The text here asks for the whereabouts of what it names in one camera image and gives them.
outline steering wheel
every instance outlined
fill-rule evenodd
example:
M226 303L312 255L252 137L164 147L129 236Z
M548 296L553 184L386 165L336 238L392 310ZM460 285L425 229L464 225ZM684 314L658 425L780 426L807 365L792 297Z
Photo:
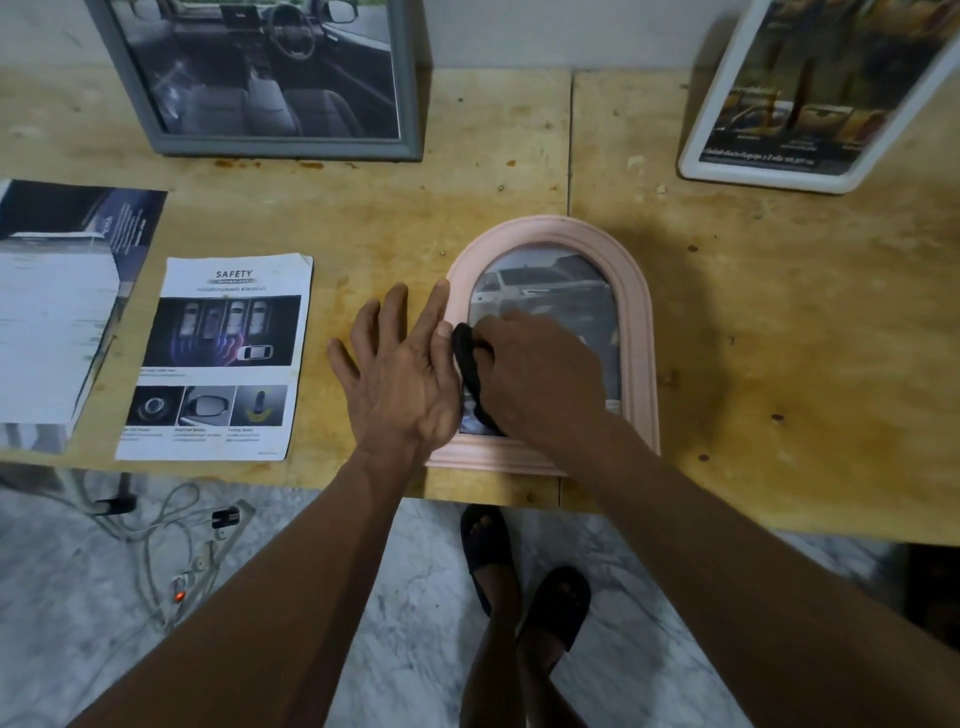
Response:
M317 48L310 18L296 5L280 3L267 11L267 37L287 58L306 61Z

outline hand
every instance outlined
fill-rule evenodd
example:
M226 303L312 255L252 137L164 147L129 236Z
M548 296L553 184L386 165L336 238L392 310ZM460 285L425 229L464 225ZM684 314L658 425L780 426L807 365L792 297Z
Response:
M569 329L545 316L512 310L486 316L473 338L480 399L500 429L556 461L606 413L600 359Z
M326 355L347 395L358 448L412 449L420 465L456 433L462 401L452 327L443 321L449 295L442 279L409 336L403 283L390 289L382 307L377 299L365 303L350 329L355 363L340 339L330 339Z

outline plywood surface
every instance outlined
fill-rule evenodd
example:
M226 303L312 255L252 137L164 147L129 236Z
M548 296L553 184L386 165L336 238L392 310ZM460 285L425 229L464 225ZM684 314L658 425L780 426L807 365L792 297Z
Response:
M574 83L570 214L650 284L664 455L771 527L960 545L960 78L828 197L679 179L688 76Z
M422 164L319 163L160 158L112 69L0 71L0 176L171 192L68 451L0 458L322 488L352 446L327 339L346 336L363 301L396 280L419 310L456 255L497 223L565 212L569 85L563 71L435 72ZM114 461L166 257L290 252L313 255L314 275L287 460ZM556 506L558 483L434 470L411 493Z

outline black object in hand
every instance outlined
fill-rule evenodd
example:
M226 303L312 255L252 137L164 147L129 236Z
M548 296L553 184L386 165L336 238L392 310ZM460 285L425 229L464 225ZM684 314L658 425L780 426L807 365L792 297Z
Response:
M487 414L480 401L480 376L477 374L477 362L473 358L473 350L476 347L486 349L493 353L490 344L477 342L473 340L473 328L469 324L457 324L453 329L453 358L457 360L457 366L460 367L460 375L464 378L464 386L473 397L474 407L473 416L481 425L493 430L497 435L503 435L503 431L496 426L493 418Z

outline marble tile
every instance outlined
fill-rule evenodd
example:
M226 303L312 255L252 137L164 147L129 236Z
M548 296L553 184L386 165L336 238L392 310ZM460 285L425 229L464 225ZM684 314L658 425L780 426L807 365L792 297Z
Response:
M114 480L91 473L92 495L108 495ZM131 523L151 518L176 484L170 478L135 478L140 507ZM243 497L257 508L220 582L315 496L283 488L204 486L204 505ZM462 509L422 500L400 505L328 725L456 725L486 625L460 547ZM749 725L656 583L605 519L527 510L508 511L506 518L528 599L559 564L576 566L590 581L590 615L554 672L560 690L588 723ZM174 536L156 547L157 582L172 577L186 557L182 539ZM897 605L901 561L894 545L783 538ZM152 627L136 631L145 618L135 587L137 563L130 548L92 519L50 499L0 489L0 726L7 728L5 721L16 716L22 716L11 724L16 728L63 725L159 641Z

